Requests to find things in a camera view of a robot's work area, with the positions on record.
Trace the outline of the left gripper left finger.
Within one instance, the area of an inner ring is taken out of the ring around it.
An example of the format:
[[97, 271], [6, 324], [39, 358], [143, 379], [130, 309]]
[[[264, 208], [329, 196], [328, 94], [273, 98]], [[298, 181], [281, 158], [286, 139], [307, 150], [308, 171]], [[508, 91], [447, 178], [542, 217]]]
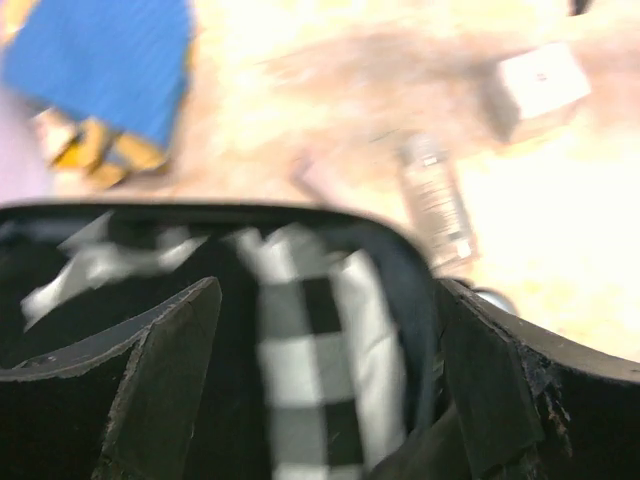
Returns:
[[221, 303], [204, 278], [1, 372], [4, 479], [179, 479]]

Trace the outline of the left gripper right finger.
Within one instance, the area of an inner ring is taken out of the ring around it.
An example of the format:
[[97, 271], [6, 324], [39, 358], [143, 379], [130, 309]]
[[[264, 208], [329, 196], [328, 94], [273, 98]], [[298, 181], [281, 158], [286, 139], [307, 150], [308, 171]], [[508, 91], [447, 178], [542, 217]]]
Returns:
[[440, 281], [451, 394], [475, 479], [636, 479], [639, 365]]

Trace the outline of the teal hard-shell suitcase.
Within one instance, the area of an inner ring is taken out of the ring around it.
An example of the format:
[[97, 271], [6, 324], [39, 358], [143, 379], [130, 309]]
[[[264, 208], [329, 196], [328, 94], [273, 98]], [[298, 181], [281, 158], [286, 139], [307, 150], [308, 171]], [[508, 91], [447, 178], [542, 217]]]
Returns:
[[[181, 272], [159, 280], [130, 280], [103, 294], [87, 294], [47, 320], [33, 334], [21, 330], [18, 299], [50, 280], [63, 257], [53, 244], [108, 214], [107, 236], [129, 247], [150, 246], [161, 230], [184, 226], [205, 235], [209, 245]], [[254, 448], [266, 443], [263, 388], [253, 348], [257, 286], [221, 243], [233, 228], [274, 232], [299, 222], [332, 250], [369, 254], [400, 331], [408, 368], [404, 400], [406, 426], [424, 430], [441, 403], [433, 373], [443, 349], [449, 363], [444, 383], [458, 408], [464, 433], [473, 439], [504, 436], [514, 421], [513, 371], [505, 351], [480, 329], [499, 310], [478, 299], [465, 283], [432, 276], [417, 250], [377, 222], [328, 210], [205, 204], [48, 204], [1, 212], [1, 363], [10, 368], [30, 357], [64, 348], [164, 301], [204, 277], [221, 286], [222, 310], [210, 358], [193, 446]]]

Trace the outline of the clear plastic bottle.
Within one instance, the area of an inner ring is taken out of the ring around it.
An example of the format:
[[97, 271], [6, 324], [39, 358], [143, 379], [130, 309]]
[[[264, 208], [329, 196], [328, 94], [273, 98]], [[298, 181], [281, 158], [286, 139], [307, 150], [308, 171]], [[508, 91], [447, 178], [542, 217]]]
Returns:
[[431, 263], [460, 267], [477, 253], [469, 216], [449, 156], [424, 132], [413, 132], [399, 148], [405, 204]]

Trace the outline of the black white checkered shirt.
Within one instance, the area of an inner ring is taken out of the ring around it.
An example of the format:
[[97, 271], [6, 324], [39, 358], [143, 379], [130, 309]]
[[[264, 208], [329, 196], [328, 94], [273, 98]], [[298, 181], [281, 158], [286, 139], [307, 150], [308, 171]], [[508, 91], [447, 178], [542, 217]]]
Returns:
[[103, 216], [21, 303], [7, 367], [82, 340], [205, 277], [222, 302], [184, 475], [359, 479], [405, 438], [405, 366], [377, 272], [310, 230], [139, 237]]

